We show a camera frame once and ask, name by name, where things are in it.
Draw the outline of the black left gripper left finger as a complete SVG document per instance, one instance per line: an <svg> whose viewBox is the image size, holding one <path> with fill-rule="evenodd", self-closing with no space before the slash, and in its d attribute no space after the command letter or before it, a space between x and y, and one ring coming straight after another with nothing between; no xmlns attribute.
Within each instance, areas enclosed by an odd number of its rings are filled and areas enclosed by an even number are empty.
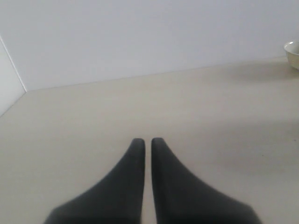
<svg viewBox="0 0 299 224"><path fill-rule="evenodd" d="M139 224L145 180L145 142L133 139L124 156L97 184L56 207L46 224Z"/></svg>

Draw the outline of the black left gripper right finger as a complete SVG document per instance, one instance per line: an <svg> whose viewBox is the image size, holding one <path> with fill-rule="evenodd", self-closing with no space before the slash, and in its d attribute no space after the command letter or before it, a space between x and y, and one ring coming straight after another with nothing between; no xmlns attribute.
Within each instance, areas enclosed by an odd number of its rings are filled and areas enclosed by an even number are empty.
<svg viewBox="0 0 299 224"><path fill-rule="evenodd" d="M247 204L196 177L163 138L151 141L151 176L159 224L259 224Z"/></svg>

